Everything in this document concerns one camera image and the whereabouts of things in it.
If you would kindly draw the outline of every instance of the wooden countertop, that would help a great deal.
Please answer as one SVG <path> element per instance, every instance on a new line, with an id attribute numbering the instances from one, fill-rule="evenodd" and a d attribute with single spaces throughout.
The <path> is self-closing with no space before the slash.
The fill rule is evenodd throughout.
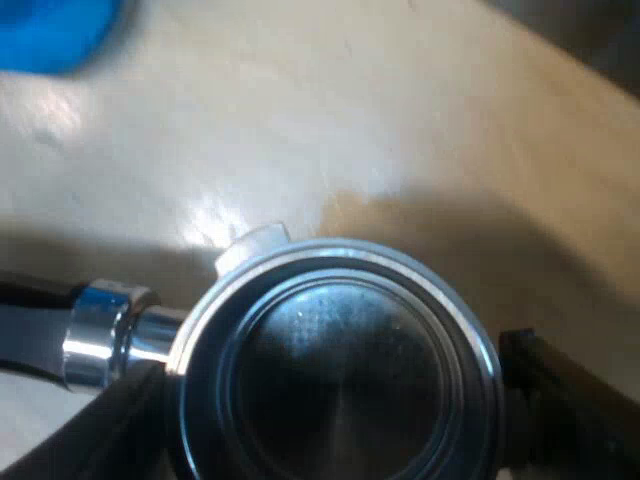
<path id="1" fill-rule="evenodd" d="M 494 336 L 535 326 L 640 398 L 639 132 L 476 0 L 142 1 L 82 71 L 0 74 L 0 266 L 184 307 L 283 220 L 406 250 Z"/>

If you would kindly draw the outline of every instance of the stainless steel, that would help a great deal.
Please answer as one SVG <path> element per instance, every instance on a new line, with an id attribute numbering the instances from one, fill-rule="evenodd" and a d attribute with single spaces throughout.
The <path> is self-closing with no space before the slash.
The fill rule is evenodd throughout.
<path id="1" fill-rule="evenodd" d="M 64 382 L 71 390 L 99 391 L 127 366 L 136 317 L 158 297 L 146 287 L 98 280 L 76 300 L 62 344 Z"/>
<path id="2" fill-rule="evenodd" d="M 281 223 L 258 228 L 236 240 L 215 262 L 219 277 L 226 275 L 247 260 L 289 243 L 287 229 Z"/>
<path id="3" fill-rule="evenodd" d="M 171 344 L 188 312 L 154 305 L 138 317 L 126 352 L 127 368 L 140 360 L 166 363 Z"/>
<path id="4" fill-rule="evenodd" d="M 280 245 L 225 271 L 167 362 L 179 475 L 495 475 L 497 357 L 433 272 L 347 239 Z"/>

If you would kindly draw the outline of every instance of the black object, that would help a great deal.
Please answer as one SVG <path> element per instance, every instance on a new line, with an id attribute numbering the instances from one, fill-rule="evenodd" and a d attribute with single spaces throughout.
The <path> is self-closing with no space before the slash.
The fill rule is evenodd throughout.
<path id="1" fill-rule="evenodd" d="M 511 403 L 517 411 L 514 430 L 523 425 L 529 430 L 528 438 L 521 435 L 512 445 L 520 460 L 514 462 L 516 478 L 640 478 L 638 404 L 533 330 L 503 333 L 500 357 L 505 384 L 520 389 L 526 401 L 525 408 Z"/>
<path id="2" fill-rule="evenodd" d="M 314 285 L 310 290 L 312 298 L 318 292 L 316 288 L 325 288 L 322 283 Z M 347 288 L 335 282 L 331 285 L 334 293 Z M 371 293 L 362 290 L 362 283 L 354 285 L 347 288 L 348 292 L 338 292 L 344 305 L 332 311 L 348 309 L 348 305 L 358 302 L 367 305 L 366 301 L 362 302 Z M 15 358 L 20 353 L 15 342 L 26 341 L 32 328 L 49 329 L 50 338 L 57 339 L 56 342 L 64 338 L 68 305 L 77 298 L 77 293 L 74 293 L 77 289 L 23 281 L 16 284 L 0 282 L 0 290 L 4 292 L 4 297 L 0 295 L 2 316 L 5 316 L 5 321 L 13 320 L 21 326 L 5 329 L 12 332 L 12 337 L 5 337 L 4 341 L 0 339 L 0 359 L 3 354 L 6 357 L 14 355 Z M 357 296 L 358 302 L 349 300 L 349 295 Z M 408 312 L 404 312 L 400 304 L 393 303 L 397 297 L 392 297 L 393 301 L 376 299 L 374 302 L 376 308 L 367 315 L 375 313 L 380 315 L 379 318 L 368 321 L 366 325 L 340 323 L 339 336 L 328 344 L 314 347 L 307 338 L 302 343 L 307 349 L 313 348 L 300 355 L 289 347 L 295 343 L 295 335 L 304 333 L 304 330 L 297 331 L 288 322 L 295 323 L 298 313 L 313 316 L 324 310 L 322 302 L 326 298 L 324 294 L 319 295 L 317 301 L 304 304 L 304 308 L 312 308 L 313 311 L 306 311 L 302 304 L 296 304 L 295 295 L 286 298 L 286 302 L 265 302 L 267 306 L 280 305 L 277 307 L 280 310 L 266 308 L 266 321 L 262 328 L 253 330 L 246 341 L 238 344 L 240 355 L 238 368 L 233 370 L 237 372 L 233 384 L 239 401 L 231 408 L 244 410 L 238 418 L 246 423 L 245 431 L 252 432 L 257 448 L 267 449 L 267 458 L 277 459 L 279 465 L 296 472 L 298 478 L 331 478 L 331 468 L 335 465 L 329 465 L 324 471 L 321 468 L 335 462 L 335 457 L 324 449 L 324 444 L 314 443 L 314 435 L 310 434 L 325 438 L 326 435 L 322 434 L 331 428 L 340 433 L 340 438 L 363 446 L 359 452 L 354 452 L 354 455 L 362 454 L 363 458 L 351 466 L 339 466 L 334 470 L 333 478 L 347 478 L 345 474 L 353 468 L 357 469 L 354 478 L 366 478 L 362 475 L 363 472 L 366 475 L 363 468 L 367 468 L 367 461 L 372 471 L 395 471 L 398 464 L 394 462 L 401 462 L 406 451 L 419 448 L 424 435 L 430 435 L 435 428 L 434 411 L 429 410 L 427 404 L 421 410 L 420 403 L 415 401 L 418 397 L 428 397 L 429 390 L 435 388 L 438 393 L 437 389 L 441 388 L 440 379 L 433 377 L 437 369 L 432 364 L 442 360 L 432 358 L 429 348 L 423 348 L 431 340 L 422 344 L 424 338 L 421 340 L 420 332 L 413 330 L 411 317 L 403 317 Z M 382 308 L 387 301 L 391 303 Z M 237 303 L 228 302 L 227 305 L 227 310 L 221 313 L 233 313 L 229 308 L 243 310 Z M 384 315 L 387 314 L 397 318 L 397 329 L 384 327 Z M 274 335 L 282 327 L 291 338 Z M 198 343 L 195 355 L 201 356 L 202 361 L 191 380 L 209 375 L 206 358 L 211 358 L 212 348 L 216 348 L 214 344 L 221 337 L 210 335 L 207 338 L 209 340 Z M 281 343 L 274 343 L 274 338 Z M 394 345 L 402 345 L 410 353 L 403 357 L 409 363 L 401 371 L 385 365 L 384 359 L 388 358 L 389 352 L 378 351 Z M 333 349 L 331 355 L 326 354 L 326 348 Z M 53 351 L 51 355 L 47 355 L 47 351 L 47 345 L 43 344 L 41 357 L 31 355 L 21 360 L 33 367 L 33 372 L 29 373 L 59 381 L 56 375 L 58 366 L 50 362 Z M 375 361 L 367 361 L 372 356 Z M 342 363 L 323 363 L 335 358 L 342 358 Z M 507 448 L 502 465 L 511 467 L 516 478 L 640 478 L 640 406 L 586 372 L 532 330 L 505 332 L 501 336 L 500 364 L 507 405 Z M 0 367 L 3 366 L 13 368 L 13 365 L 0 362 Z M 205 378 L 202 385 L 205 388 L 201 389 L 201 395 L 193 396 L 192 400 L 200 402 L 198 408 L 189 410 L 189 417 L 202 419 L 201 425 L 206 426 L 204 419 L 215 408 L 215 402 L 207 405 L 207 400 L 212 398 L 211 383 Z M 50 439 L 0 474 L 0 478 L 162 478 L 170 470 L 165 448 L 175 448 L 175 445 L 168 445 L 170 442 L 166 440 L 164 429 L 167 416 L 165 398 L 175 398 L 172 395 L 175 386 L 166 387 L 163 365 L 149 361 L 135 363 L 124 377 Z M 378 405 L 375 399 L 384 401 Z M 398 411 L 385 414 L 387 405 L 400 407 Z M 412 424 L 411 418 L 420 421 Z M 473 438 L 473 432 L 465 433 L 471 434 L 468 438 Z M 385 458 L 375 457 L 376 449 L 372 447 L 369 450 L 368 447 L 372 446 L 369 444 L 382 442 L 388 437 L 397 439 L 392 443 L 398 446 L 398 451 L 390 452 Z M 204 449 L 201 454 L 209 448 L 212 462 L 227 461 L 222 458 L 224 451 L 217 447 L 206 442 L 200 442 L 198 446 Z M 455 456 L 461 466 L 464 458 Z M 296 463 L 300 459 L 308 462 Z M 315 465 L 315 469 L 309 469 L 309 465 Z M 245 472 L 242 478 L 252 477 Z M 476 478 L 492 480 L 488 473 Z"/>

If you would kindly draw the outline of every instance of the black handle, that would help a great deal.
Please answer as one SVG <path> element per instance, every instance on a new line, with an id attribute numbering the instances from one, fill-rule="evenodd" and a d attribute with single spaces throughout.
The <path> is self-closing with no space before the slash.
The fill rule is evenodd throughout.
<path id="1" fill-rule="evenodd" d="M 62 382 L 62 343 L 82 287 L 0 272 L 0 368 Z"/>

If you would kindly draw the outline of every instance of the blue object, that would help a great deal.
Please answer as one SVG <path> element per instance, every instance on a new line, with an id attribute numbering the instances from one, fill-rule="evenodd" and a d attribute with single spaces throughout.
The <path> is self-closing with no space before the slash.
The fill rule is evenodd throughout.
<path id="1" fill-rule="evenodd" d="M 61 73 L 83 63 L 123 0 L 0 0 L 0 70 Z"/>

